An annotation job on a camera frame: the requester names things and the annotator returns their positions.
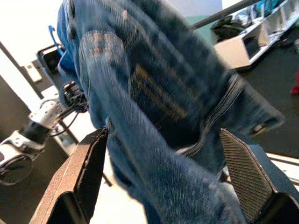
shelf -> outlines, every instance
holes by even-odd
[[[299,0],[285,0],[268,17],[257,21],[238,36],[216,44],[215,51],[232,69],[250,66],[297,20],[299,20]],[[244,42],[252,37],[262,47],[250,58]]]

wall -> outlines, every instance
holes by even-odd
[[[0,40],[20,66],[28,65],[36,59],[36,53],[40,49],[53,44],[48,25],[56,26],[61,2],[61,0],[1,2]],[[30,110],[36,110],[40,104],[39,97],[1,50],[0,64],[3,79]]]
[[[222,0],[223,9],[230,7],[230,6],[238,3],[239,1],[241,1],[241,0]]]
[[[184,16],[190,25],[222,10],[222,0],[167,0],[167,2]],[[213,23],[196,30],[210,45],[213,44],[210,30],[212,25]]]

jeans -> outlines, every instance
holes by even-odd
[[[150,223],[244,223],[214,175],[221,127],[254,135],[283,116],[159,0],[65,0],[59,67],[109,127],[114,171]]]

cable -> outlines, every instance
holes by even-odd
[[[56,40],[54,38],[53,32],[55,31],[55,28],[52,27],[51,25],[49,25],[48,28],[49,28],[49,32],[52,37],[52,40],[54,42],[54,45],[57,47],[58,53],[60,54],[60,56],[64,55],[64,52],[59,48],[59,44],[56,42]]]
[[[50,137],[55,137],[55,136],[58,136],[64,132],[66,132],[70,126],[74,123],[74,121],[76,120],[77,116],[79,115],[79,113],[76,114],[76,116],[74,117],[74,119],[71,121],[71,123],[66,127],[66,129],[64,129],[63,131],[59,132],[59,133],[56,133],[56,134],[53,134],[53,135],[50,135]]]

floor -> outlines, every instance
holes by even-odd
[[[299,28],[288,32],[284,38],[294,42],[299,38]],[[299,69],[299,54],[294,47],[280,48],[276,45],[249,71],[241,75],[270,104],[285,116],[285,123],[278,129],[262,134],[258,141],[266,152],[299,158],[299,96],[291,96]]]
[[[113,185],[109,187],[102,179],[90,224],[146,224],[143,206],[116,184],[108,154],[105,158],[104,173]]]

